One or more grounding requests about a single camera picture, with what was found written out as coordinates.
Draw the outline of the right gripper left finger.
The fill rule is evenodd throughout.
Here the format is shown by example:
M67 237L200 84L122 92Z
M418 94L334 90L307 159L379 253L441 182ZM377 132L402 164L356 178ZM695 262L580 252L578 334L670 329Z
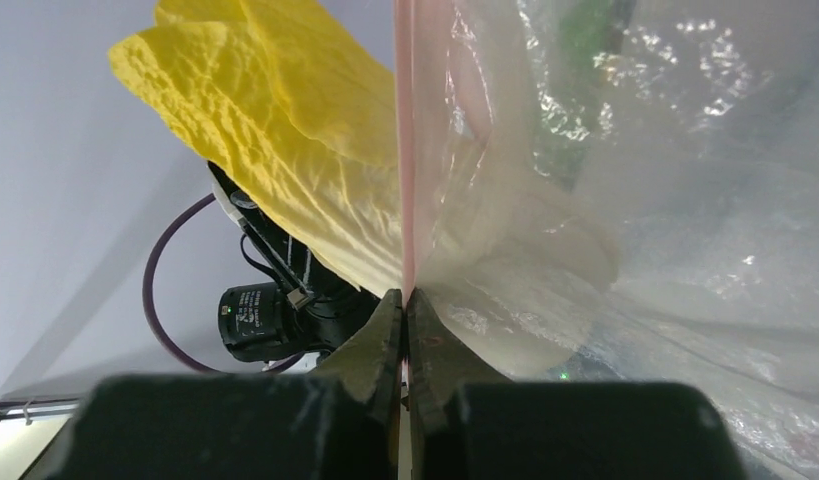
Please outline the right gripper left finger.
M387 291L367 323L312 374L336 380L375 422L392 420L400 385L402 292Z

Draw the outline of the clear zip top bag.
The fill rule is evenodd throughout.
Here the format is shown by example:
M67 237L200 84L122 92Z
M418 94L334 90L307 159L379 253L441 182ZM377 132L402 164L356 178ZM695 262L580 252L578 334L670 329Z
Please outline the clear zip top bag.
M819 1L399 1L395 47L403 287L819 479Z

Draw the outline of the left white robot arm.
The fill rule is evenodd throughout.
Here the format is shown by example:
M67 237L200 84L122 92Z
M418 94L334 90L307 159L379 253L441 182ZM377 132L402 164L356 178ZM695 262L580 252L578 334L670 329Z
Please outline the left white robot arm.
M380 298L330 271L220 167L208 168L216 199L242 231L245 262L268 277L222 294L217 322L226 350L246 363L335 351L368 322Z

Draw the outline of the yellow napa cabbage toy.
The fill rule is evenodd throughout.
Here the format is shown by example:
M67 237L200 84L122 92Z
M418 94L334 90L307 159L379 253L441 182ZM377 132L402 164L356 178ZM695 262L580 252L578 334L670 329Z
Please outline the yellow napa cabbage toy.
M510 377L593 351L615 238L536 170L514 1L400 1L392 67L318 1L161 1L113 75L353 289L424 294Z

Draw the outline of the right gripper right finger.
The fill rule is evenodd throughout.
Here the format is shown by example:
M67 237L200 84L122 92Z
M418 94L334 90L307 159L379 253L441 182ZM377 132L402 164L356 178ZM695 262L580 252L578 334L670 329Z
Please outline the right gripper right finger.
M406 316L413 432L492 430L495 411L482 395L509 379L444 325L422 290L412 292Z

